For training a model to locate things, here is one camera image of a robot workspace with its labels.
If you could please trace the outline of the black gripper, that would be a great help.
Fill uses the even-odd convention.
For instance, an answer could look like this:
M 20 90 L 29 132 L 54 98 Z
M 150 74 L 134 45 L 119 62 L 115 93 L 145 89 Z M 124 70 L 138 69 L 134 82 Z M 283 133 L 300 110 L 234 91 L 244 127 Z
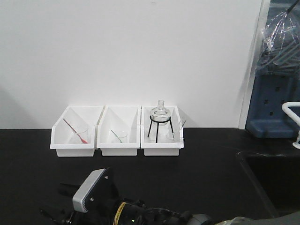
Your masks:
M 40 214 L 54 223 L 67 225 L 149 225 L 145 204 L 122 198 L 113 180 L 113 169 L 105 169 L 86 200 L 88 212 L 73 209 L 68 215 L 65 210 L 44 206 L 39 208 Z M 80 185 L 60 183 L 58 193 L 74 196 L 79 187 Z

